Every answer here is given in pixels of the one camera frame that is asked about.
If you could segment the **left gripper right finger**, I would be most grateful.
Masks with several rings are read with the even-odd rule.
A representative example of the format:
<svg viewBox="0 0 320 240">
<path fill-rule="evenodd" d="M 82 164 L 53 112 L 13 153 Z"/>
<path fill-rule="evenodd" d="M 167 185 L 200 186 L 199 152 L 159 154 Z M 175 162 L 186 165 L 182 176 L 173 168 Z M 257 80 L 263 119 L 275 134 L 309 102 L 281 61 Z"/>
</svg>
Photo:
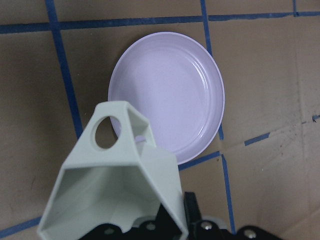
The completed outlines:
<svg viewBox="0 0 320 240">
<path fill-rule="evenodd" d="M 280 238 L 260 227 L 247 225 L 231 233 L 217 220 L 204 219 L 194 192 L 184 193 L 184 211 L 190 240 L 279 240 Z"/>
</svg>

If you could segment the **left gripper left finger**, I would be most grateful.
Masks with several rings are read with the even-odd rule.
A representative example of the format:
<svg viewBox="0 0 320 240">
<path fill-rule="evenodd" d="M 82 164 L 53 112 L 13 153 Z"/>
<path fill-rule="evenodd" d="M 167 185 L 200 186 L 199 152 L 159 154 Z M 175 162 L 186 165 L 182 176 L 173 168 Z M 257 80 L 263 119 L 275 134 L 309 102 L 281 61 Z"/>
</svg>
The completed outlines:
<svg viewBox="0 0 320 240">
<path fill-rule="evenodd" d="M 163 205 L 160 205 L 155 216 L 137 218 L 127 231 L 122 231 L 118 225 L 103 223 L 82 236 L 83 240 L 178 240 L 179 238 L 180 229 Z"/>
</svg>

